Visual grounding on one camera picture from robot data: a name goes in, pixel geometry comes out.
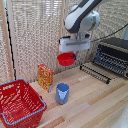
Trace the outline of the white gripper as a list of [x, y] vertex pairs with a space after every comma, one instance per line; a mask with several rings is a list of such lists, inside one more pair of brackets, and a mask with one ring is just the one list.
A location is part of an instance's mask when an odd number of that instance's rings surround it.
[[[59, 40], [59, 51], [62, 53], [86, 50], [90, 48], [91, 35], [80, 33], [79, 36], [72, 39], [70, 36], [62, 37]], [[73, 53], [73, 58], [76, 60], [76, 54]]]

